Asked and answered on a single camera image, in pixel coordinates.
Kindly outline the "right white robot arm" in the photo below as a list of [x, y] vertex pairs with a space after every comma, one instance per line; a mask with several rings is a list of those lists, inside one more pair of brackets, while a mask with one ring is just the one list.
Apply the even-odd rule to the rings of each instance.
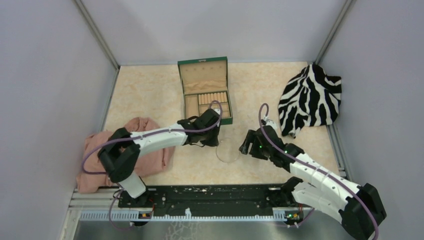
[[387, 217], [378, 190], [338, 176], [297, 145], [283, 143], [271, 120], [261, 123], [257, 130], [247, 131], [239, 151], [269, 160], [293, 175], [281, 193], [283, 203], [308, 205], [330, 216], [356, 240], [376, 240], [378, 227]]

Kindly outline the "green jewelry box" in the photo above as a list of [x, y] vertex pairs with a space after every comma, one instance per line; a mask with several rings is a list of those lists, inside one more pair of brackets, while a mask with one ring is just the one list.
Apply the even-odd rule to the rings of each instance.
[[[227, 91], [229, 98], [228, 58], [226, 56], [180, 60], [177, 62], [183, 92], [183, 112], [185, 117], [185, 95]], [[222, 125], [233, 123], [232, 118], [223, 118]]]

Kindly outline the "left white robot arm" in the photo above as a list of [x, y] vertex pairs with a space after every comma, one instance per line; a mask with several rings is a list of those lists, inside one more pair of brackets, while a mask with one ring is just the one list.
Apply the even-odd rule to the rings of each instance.
[[216, 147], [222, 110], [209, 108], [201, 116], [182, 119], [169, 127], [129, 132], [120, 128], [104, 143], [97, 156], [112, 183], [118, 184], [138, 207], [149, 203], [150, 193], [135, 172], [138, 158], [165, 148], [200, 143]]

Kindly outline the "silver pearl bangle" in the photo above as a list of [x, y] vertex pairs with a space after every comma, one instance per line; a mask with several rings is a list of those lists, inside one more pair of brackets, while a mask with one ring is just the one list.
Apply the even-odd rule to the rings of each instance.
[[229, 137], [219, 140], [219, 144], [215, 149], [217, 159], [226, 164], [236, 162], [240, 154], [238, 144]]

